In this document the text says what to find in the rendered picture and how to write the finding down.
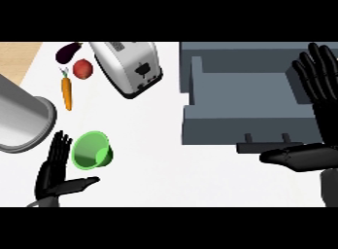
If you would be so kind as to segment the blue-grey cabinet body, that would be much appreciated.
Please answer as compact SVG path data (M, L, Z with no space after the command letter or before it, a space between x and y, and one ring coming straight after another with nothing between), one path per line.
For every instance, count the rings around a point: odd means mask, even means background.
M181 42L181 92L189 91L192 58L204 73L284 73L309 42Z

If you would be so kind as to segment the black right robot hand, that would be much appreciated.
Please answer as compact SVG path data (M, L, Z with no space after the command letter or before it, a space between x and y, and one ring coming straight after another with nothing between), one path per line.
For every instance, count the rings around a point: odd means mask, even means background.
M310 43L292 68L310 98L322 142L266 151L259 160L295 172L338 168L338 59L325 45Z

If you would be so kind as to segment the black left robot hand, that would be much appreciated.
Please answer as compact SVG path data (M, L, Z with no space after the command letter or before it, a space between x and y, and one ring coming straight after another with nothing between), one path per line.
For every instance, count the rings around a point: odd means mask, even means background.
M56 132L47 160L39 167L35 180L33 195L36 200L82 192L89 185L100 181L98 177L66 179L72 141L73 139L63 131Z

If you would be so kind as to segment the orange carrot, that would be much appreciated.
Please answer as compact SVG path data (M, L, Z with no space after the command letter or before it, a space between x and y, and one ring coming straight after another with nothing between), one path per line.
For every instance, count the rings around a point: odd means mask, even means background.
M72 111L72 81L69 79L69 69L67 67L64 69L60 68L63 79L61 79L61 94L63 94L63 100L64 100L64 106L66 110Z

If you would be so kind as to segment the dark purple eggplant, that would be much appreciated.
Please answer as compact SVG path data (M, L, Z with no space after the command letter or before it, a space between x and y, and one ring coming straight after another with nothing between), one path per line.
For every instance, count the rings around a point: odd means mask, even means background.
M75 42L69 45L66 45L60 50L59 52L56 53L56 60L60 64L66 64L70 62L73 56L75 56L75 53L78 52L78 50L81 49L82 47L82 43L79 42Z

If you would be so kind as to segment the large grey metal cylinder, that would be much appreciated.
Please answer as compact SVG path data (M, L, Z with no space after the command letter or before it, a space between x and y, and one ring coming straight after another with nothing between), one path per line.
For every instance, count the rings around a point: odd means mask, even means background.
M54 104L32 96L0 74L0 151L16 154L32 149L56 125Z

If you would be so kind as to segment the silver toaster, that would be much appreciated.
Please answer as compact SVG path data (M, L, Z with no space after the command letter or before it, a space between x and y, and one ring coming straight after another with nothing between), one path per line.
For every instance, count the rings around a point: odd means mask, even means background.
M94 58L109 82L134 99L163 77L153 42L89 42Z

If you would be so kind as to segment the blue-grey open drawer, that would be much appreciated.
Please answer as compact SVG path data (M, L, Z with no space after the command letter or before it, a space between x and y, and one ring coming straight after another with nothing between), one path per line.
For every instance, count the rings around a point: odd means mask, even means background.
M235 145L320 140L312 107L297 102L281 73L206 73L200 57L191 63L189 104L184 108L182 143Z

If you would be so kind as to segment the green cup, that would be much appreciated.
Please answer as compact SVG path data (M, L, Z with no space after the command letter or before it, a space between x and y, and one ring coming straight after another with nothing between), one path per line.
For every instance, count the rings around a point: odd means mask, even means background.
M106 166L113 160L113 149L106 134L89 131L75 142L72 162L76 168L89 170Z

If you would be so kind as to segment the red round fruit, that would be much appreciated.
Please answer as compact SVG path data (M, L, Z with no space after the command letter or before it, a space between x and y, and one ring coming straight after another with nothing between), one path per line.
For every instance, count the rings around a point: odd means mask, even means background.
M85 80L91 76L92 65L85 59L76 61L73 65L73 74L82 80Z

